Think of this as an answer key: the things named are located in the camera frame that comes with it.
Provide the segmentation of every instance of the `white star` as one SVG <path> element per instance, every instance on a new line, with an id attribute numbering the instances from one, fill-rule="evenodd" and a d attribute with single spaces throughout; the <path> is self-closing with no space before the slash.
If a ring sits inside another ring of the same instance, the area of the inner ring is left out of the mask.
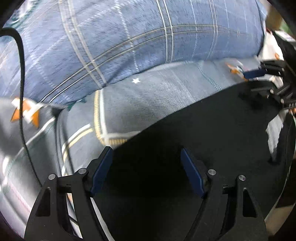
<path id="1" fill-rule="evenodd" d="M 141 81 L 139 80 L 139 78 L 133 79 L 133 81 L 132 81 L 132 83 L 135 83 L 135 84 L 137 84 L 139 82 L 141 83 Z"/>

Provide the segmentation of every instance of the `blue plaid fabric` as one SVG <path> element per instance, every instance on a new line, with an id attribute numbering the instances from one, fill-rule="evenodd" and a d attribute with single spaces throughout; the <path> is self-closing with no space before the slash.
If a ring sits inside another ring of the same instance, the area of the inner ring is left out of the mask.
<path id="1" fill-rule="evenodd" d="M 256 0 L 35 2 L 17 28 L 25 96 L 38 102 L 76 101 L 164 63 L 254 56 L 264 36 Z M 1 39 L 0 96 L 19 95 L 19 82 L 16 44 Z"/>

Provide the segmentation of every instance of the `metal pin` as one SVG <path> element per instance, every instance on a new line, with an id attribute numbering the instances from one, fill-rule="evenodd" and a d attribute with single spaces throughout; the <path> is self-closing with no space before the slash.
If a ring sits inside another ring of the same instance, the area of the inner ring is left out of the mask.
<path id="1" fill-rule="evenodd" d="M 85 168 L 80 168 L 80 169 L 78 170 L 78 173 L 79 173 L 79 174 L 84 174 L 84 173 L 86 173 L 86 169 L 85 169 Z"/>
<path id="2" fill-rule="evenodd" d="M 246 180 L 246 177 L 245 177 L 244 175 L 239 175 L 239 179 L 240 179 L 241 181 L 245 181 L 245 180 Z"/>
<path id="3" fill-rule="evenodd" d="M 53 180 L 55 178 L 55 174 L 50 174 L 49 176 L 48 176 L 48 179 L 49 180 Z"/>
<path id="4" fill-rule="evenodd" d="M 215 175 L 216 174 L 216 171 L 214 169 L 209 169 L 207 171 L 210 175 Z"/>

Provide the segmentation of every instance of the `black cable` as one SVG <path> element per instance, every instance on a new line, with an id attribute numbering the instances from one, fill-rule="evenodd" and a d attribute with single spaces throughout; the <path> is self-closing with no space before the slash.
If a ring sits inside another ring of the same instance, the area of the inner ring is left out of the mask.
<path id="1" fill-rule="evenodd" d="M 19 51 L 20 56 L 20 136 L 22 139 L 22 145 L 24 147 L 25 154 L 28 158 L 29 167 L 31 169 L 31 173 L 33 174 L 33 177 L 37 183 L 37 185 L 42 188 L 42 185 L 40 183 L 40 180 L 38 179 L 35 169 L 33 167 L 33 163 L 29 154 L 28 147 L 26 145 L 25 137 L 24 137 L 24 130 L 22 126 L 22 103 L 24 99 L 24 86 L 25 86 L 25 53 L 24 53 L 24 45 L 22 43 L 22 38 L 20 34 L 13 28 L 3 28 L 0 30 L 0 37 L 2 36 L 11 36 L 15 39 L 17 48 Z"/>

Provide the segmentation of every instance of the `black fabric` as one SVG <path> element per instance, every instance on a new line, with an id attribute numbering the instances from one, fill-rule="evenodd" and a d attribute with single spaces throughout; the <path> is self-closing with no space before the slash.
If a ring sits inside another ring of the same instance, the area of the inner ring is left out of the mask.
<path id="1" fill-rule="evenodd" d="M 218 92 L 115 150 L 95 201 L 116 241 L 184 240 L 202 200 L 192 192 L 181 165 L 181 146 L 225 176 L 227 185 L 245 175 L 263 216 L 268 214 L 283 189 L 289 162 L 271 161 L 266 128 L 280 107 L 250 94 L 262 85 L 272 83 L 248 82 Z M 284 129 L 289 130 L 295 134 L 295 125 Z M 295 147 L 295 137 L 290 145 Z M 286 150 L 285 157 L 293 156 L 292 148 Z"/>

